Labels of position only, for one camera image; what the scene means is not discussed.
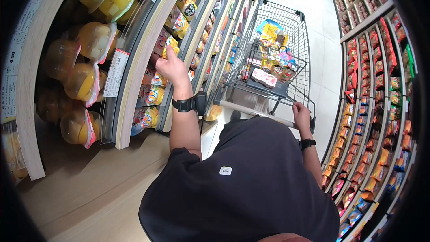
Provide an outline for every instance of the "shopping cart basket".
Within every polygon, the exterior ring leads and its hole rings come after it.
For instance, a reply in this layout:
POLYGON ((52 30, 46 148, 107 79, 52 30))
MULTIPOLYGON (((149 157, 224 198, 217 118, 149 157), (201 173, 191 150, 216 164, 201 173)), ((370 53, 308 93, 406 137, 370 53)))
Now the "shopping cart basket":
POLYGON ((293 102, 302 102, 309 109, 311 103, 310 129, 313 133, 315 103, 309 99, 309 94, 310 52, 304 14, 268 0, 259 0, 250 24, 240 39, 231 71, 218 86, 213 104, 250 115, 270 117, 295 128, 293 122, 274 116, 276 108, 279 104, 292 106, 293 102), (277 44, 284 41, 282 44, 274 45, 271 41, 262 39, 262 25, 266 23, 280 26, 280 30, 276 32, 278 35, 288 35, 285 40, 282 37, 276 41, 271 40, 277 44), (279 67, 274 70, 273 66, 281 66, 282 73, 279 74, 279 67), (276 86, 270 89, 250 78, 254 68, 277 75, 279 80, 276 86), (228 100, 224 100, 228 88, 232 88, 231 95, 228 100), (234 104, 232 96, 235 89, 271 99, 276 102, 274 108, 266 113, 234 104))

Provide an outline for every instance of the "hand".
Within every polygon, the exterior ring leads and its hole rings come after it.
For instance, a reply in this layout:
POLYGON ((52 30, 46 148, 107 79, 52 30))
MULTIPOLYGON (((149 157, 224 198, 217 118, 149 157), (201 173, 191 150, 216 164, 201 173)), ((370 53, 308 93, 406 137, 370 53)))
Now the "hand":
POLYGON ((190 83, 188 70, 184 63, 176 56, 175 51, 170 45, 166 47, 167 60, 152 54, 150 61, 155 61, 154 65, 163 77, 169 79, 173 86, 181 87, 190 83))
POLYGON ((294 123, 296 124, 298 131, 307 131, 310 127, 310 111, 299 102, 293 103, 293 114, 294 123))

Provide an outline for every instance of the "aisle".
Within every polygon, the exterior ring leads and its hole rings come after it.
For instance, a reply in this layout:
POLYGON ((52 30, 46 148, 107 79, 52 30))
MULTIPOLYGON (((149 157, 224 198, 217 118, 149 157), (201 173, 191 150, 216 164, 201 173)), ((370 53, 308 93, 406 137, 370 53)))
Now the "aisle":
MULTIPOLYGON (((314 139, 320 159, 324 156, 335 123, 341 89, 341 45, 333 0, 269 0, 304 13, 310 46, 310 99, 316 105, 314 139)), ((224 109, 218 118, 208 155, 219 141, 219 133, 230 120, 231 110, 224 109)), ((279 105, 275 115, 293 121, 291 107, 279 105)), ((296 138, 298 131, 292 129, 296 138)))

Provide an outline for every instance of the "black wrist strap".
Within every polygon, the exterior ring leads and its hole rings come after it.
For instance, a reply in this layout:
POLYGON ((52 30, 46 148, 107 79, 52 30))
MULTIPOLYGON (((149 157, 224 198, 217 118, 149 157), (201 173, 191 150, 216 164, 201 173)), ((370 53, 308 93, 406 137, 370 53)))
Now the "black wrist strap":
POLYGON ((304 150, 305 148, 312 147, 312 145, 316 145, 316 141, 308 138, 308 139, 299 141, 298 144, 301 147, 301 150, 304 150))

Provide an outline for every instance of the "yellow package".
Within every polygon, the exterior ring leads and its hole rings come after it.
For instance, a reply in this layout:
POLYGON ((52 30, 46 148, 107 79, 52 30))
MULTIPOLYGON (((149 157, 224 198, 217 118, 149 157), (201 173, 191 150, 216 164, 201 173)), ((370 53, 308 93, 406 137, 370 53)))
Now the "yellow package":
POLYGON ((179 46, 178 42, 173 38, 172 35, 170 35, 164 28, 161 30, 160 34, 158 35, 157 42, 155 42, 154 52, 158 54, 159 56, 162 56, 164 59, 167 59, 166 57, 166 46, 170 45, 173 50, 175 51, 175 54, 178 55, 179 53, 179 46))
POLYGON ((176 5, 188 21, 191 21, 194 18, 197 6, 193 0, 177 0, 176 5))
POLYGON ((184 38, 189 27, 188 21, 176 5, 173 6, 164 25, 170 29, 172 35, 180 39, 184 38))

